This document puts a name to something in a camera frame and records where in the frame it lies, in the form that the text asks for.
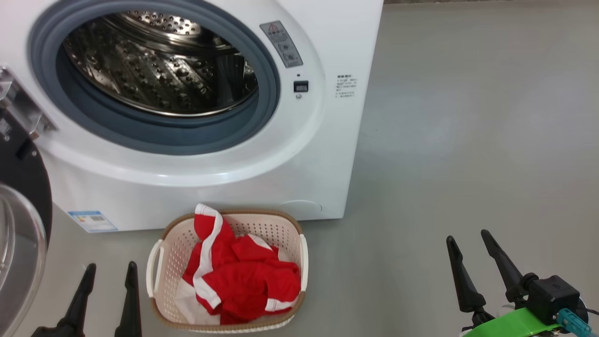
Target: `red fabric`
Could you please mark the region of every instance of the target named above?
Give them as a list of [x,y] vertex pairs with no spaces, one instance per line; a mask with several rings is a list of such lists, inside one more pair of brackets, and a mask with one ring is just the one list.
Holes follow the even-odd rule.
[[[236,239],[221,215],[204,205],[196,208],[194,228],[202,242],[194,247],[183,280],[194,286],[211,315],[220,314],[221,324],[291,310],[301,289],[300,269],[279,261],[277,247],[251,235]],[[210,302],[217,304],[213,308]]]

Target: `white washing machine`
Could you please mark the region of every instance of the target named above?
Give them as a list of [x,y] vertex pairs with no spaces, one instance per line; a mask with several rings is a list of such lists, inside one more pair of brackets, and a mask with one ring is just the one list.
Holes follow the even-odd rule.
[[381,9],[3,0],[0,104],[87,231],[162,228],[198,202],[341,218]]

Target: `laundry basket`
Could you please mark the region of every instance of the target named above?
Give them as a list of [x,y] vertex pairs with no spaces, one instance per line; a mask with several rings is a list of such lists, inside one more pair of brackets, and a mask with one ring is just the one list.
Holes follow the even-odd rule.
[[189,324],[175,305],[175,296],[191,252],[199,241],[193,229],[194,214],[181,216],[171,222],[162,238],[152,248],[146,270],[146,286],[152,310],[165,325],[195,332],[244,333],[271,330],[286,325],[302,305],[308,283],[308,246],[300,225],[288,214],[271,210],[226,210],[221,214],[236,236],[257,235],[269,245],[287,250],[291,260],[299,266],[301,292],[291,311],[267,315],[246,324]]

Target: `white handle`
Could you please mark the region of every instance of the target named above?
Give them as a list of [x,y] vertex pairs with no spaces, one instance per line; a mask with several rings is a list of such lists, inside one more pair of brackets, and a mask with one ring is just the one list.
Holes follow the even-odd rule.
[[[160,248],[160,257],[158,259],[158,269],[156,271],[156,284],[152,285],[152,281],[154,280],[154,261],[156,261],[156,255],[158,254],[159,248]],[[154,245],[154,248],[152,248],[152,251],[150,252],[150,257],[148,258],[148,266],[146,268],[146,288],[148,291],[148,296],[150,296],[150,298],[154,297],[154,293],[158,291],[163,256],[164,256],[164,247],[162,247],[162,239],[160,239],[156,242],[156,244]]]
[[308,243],[305,236],[301,234],[301,291],[305,291],[308,286]]

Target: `green bracket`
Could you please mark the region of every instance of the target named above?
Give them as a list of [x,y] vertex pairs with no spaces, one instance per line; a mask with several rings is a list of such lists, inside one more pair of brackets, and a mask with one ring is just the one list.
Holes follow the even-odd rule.
[[532,312],[523,308],[481,324],[464,337],[529,337],[556,327],[559,324],[546,326]]

